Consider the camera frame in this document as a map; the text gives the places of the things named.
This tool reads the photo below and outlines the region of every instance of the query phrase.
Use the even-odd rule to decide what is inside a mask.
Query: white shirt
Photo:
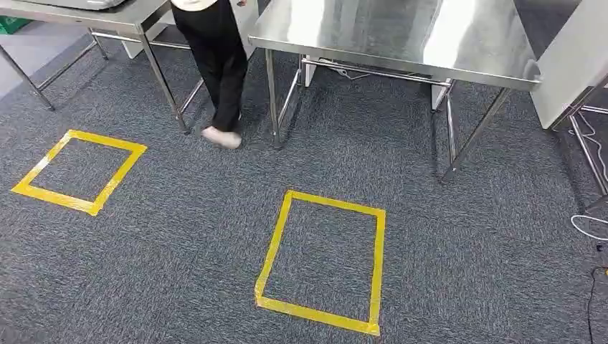
[[[173,5],[184,11],[202,11],[217,0],[171,0]]]

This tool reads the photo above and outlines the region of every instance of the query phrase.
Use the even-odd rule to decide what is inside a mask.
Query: black pants
[[[239,121],[247,55],[229,0],[217,0],[202,11],[173,6],[173,15],[215,105],[212,125],[233,131]]]

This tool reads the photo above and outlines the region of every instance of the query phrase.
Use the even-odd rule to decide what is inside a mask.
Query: green box
[[[0,16],[0,34],[13,34],[31,20]]]

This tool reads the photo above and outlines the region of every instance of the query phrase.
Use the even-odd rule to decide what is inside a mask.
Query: yellow tape
[[[308,201],[311,203],[322,204],[326,206],[334,206],[336,208],[357,211],[363,214],[369,214],[376,216],[376,239],[374,242],[374,270],[371,276],[371,295],[369,302],[369,321],[364,322],[340,315],[323,312],[320,310],[314,310],[312,308],[294,305],[291,303],[270,299],[262,296],[272,264],[275,261],[283,229],[287,222],[287,217],[291,207],[292,199],[300,199],[302,201]],[[386,212],[382,209],[370,208],[368,206],[362,206],[359,204],[352,204],[344,201],[338,201],[335,199],[327,199],[325,197],[310,195],[308,193],[302,193],[297,191],[287,191],[283,204],[277,220],[275,231],[272,234],[270,245],[268,247],[268,253],[260,276],[257,278],[255,283],[255,300],[259,307],[266,308],[268,310],[274,310],[277,312],[283,312],[296,317],[302,317],[305,319],[318,321],[321,323],[345,328],[347,330],[353,330],[361,333],[368,333],[370,335],[380,335],[380,326],[378,325],[380,316],[380,299],[381,299],[381,286],[382,286],[382,262],[384,256],[384,227],[386,222]]]
[[[266,281],[268,281],[268,276],[270,275],[270,269],[272,269],[272,263],[275,261],[277,251],[279,250],[279,244],[281,243],[281,237],[283,236],[283,228],[285,228],[285,222],[287,221],[287,215],[289,214],[289,208],[291,207],[291,195],[291,191],[287,191],[285,198],[283,199],[283,205],[281,206],[281,212],[279,213],[275,232],[272,234],[272,239],[270,240],[266,260],[264,261],[262,272],[255,283],[256,299],[262,297],[264,287],[266,287]]]
[[[380,335],[380,327],[377,324],[355,320],[349,317],[323,312],[321,310],[314,310],[312,308],[269,299],[267,297],[260,297],[257,299],[257,305],[268,310],[274,310],[277,312],[294,315],[296,317],[303,317],[304,319],[318,321],[320,323],[345,328],[347,330],[368,333],[370,335]]]
[[[114,173],[114,176],[110,179],[108,184],[103,188],[100,194],[95,198],[95,201],[86,201],[84,199],[77,199],[75,197],[63,195],[54,191],[44,190],[43,188],[37,188],[36,186],[29,185],[36,176],[46,167],[49,162],[61,151],[61,149],[70,141],[72,138],[78,138],[93,143],[99,143],[101,145],[108,145],[114,148],[120,148],[127,151],[131,151],[131,155],[123,163],[123,165]],[[120,181],[123,180],[127,172],[133,167],[133,164],[137,159],[145,152],[147,147],[138,143],[132,143],[124,140],[118,140],[116,138],[109,138],[107,136],[101,136],[92,133],[85,133],[78,130],[68,130],[63,138],[42,158],[34,168],[18,182],[11,191],[25,196],[30,196],[35,199],[40,199],[53,204],[59,204],[60,206],[66,206],[68,208],[85,211],[90,215],[96,216],[103,207],[105,201],[108,200],[112,191],[118,186]]]

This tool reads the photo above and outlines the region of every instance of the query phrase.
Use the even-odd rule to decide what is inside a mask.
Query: person
[[[177,29],[188,41],[215,107],[212,124],[201,134],[225,148],[241,145],[235,132],[247,73],[247,55],[230,1],[171,0]],[[244,6],[247,0],[240,0]]]

